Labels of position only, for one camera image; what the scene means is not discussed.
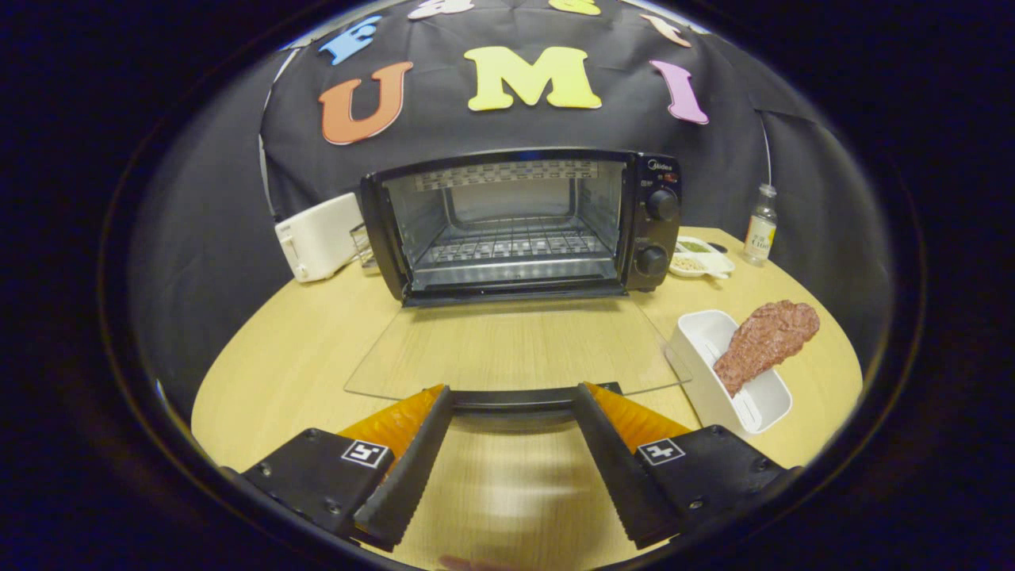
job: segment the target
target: oven window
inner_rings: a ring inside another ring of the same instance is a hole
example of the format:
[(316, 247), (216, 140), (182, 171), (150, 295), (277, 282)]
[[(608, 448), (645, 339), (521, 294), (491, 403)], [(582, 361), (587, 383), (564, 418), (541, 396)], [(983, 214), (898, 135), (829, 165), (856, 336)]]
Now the oven window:
[(525, 160), (385, 183), (414, 290), (615, 279), (624, 163)]

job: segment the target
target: steak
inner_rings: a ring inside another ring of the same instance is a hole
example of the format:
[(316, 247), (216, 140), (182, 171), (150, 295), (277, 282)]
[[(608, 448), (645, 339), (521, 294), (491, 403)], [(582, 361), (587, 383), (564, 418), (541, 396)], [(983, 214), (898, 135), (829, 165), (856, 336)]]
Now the steak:
[(800, 353), (820, 327), (817, 312), (807, 304), (765, 304), (737, 329), (713, 369), (733, 397), (747, 381)]

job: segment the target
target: seasoning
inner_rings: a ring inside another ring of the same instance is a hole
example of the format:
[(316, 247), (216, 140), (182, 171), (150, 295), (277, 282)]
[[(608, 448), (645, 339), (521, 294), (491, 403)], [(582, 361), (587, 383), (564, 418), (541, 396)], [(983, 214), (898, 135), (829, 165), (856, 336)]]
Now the seasoning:
[(691, 258), (674, 257), (672, 265), (684, 271), (704, 271), (705, 267)]
[(775, 237), (775, 187), (763, 184), (758, 188), (759, 196), (754, 212), (747, 226), (747, 237), (744, 238), (743, 257), (748, 262), (760, 266), (768, 259), (771, 251), (771, 240)]
[(695, 243), (694, 241), (681, 241), (680, 244), (683, 245), (684, 247), (687, 247), (691, 252), (699, 252), (704, 254), (712, 251), (700, 243)]

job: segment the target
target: black cloth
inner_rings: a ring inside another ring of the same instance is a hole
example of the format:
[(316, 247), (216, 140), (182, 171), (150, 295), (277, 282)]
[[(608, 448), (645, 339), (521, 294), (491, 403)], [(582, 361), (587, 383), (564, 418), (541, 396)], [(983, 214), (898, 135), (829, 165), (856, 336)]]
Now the black cloth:
[(286, 55), (261, 62), (194, 117), (138, 213), (131, 317), (148, 366), (187, 419), (219, 352), (292, 278), (268, 211), (257, 139)]
[[(466, 12), (417, 21), (406, 17), (417, 2), (379, 10), (369, 46), (332, 66), (332, 55), (319, 50), (349, 25), (340, 27), (296, 52), (272, 85), (289, 55), (278, 53), (213, 101), (176, 143), (139, 219), (131, 285), (141, 346), (185, 415), (228, 340), (291, 278), (272, 212), (284, 219), (354, 190), (368, 171), (420, 160), (585, 146), (677, 156), (682, 222), (742, 237), (757, 187), (768, 180), (762, 121), (779, 189), (771, 258), (838, 320), (862, 366), (871, 363), (891, 309), (885, 222), (863, 168), (813, 104), (721, 38), (678, 26), (692, 47), (676, 46), (629, 4), (599, 2), (603, 13), (587, 16), (535, 0), (473, 3)], [(530, 63), (552, 46), (585, 51), (602, 108), (552, 106), (545, 99), (550, 86), (529, 106), (505, 85), (515, 97), (510, 109), (470, 111), (476, 64), (463, 54), (486, 46), (507, 47)], [(690, 72), (707, 125), (669, 114), (669, 90), (653, 59)], [(370, 75), (401, 61), (414, 66), (405, 74), (398, 119), (349, 145), (326, 141), (321, 93), (358, 78), (352, 115), (369, 116), (378, 104)]]

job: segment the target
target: blue letter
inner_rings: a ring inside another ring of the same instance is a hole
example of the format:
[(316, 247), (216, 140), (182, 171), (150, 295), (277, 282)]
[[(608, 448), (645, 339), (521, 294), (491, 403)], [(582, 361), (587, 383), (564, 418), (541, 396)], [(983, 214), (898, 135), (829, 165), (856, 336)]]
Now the blue letter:
[(363, 21), (357, 23), (356, 25), (350, 27), (344, 32), (335, 37), (334, 40), (328, 42), (321, 47), (319, 52), (328, 50), (331, 55), (335, 56), (331, 60), (331, 65), (338, 65), (349, 58), (352, 54), (355, 54), (359, 50), (362, 50), (370, 42), (374, 41), (374, 32), (377, 31), (376, 25), (370, 25), (374, 22), (381, 19), (381, 16), (370, 16)]

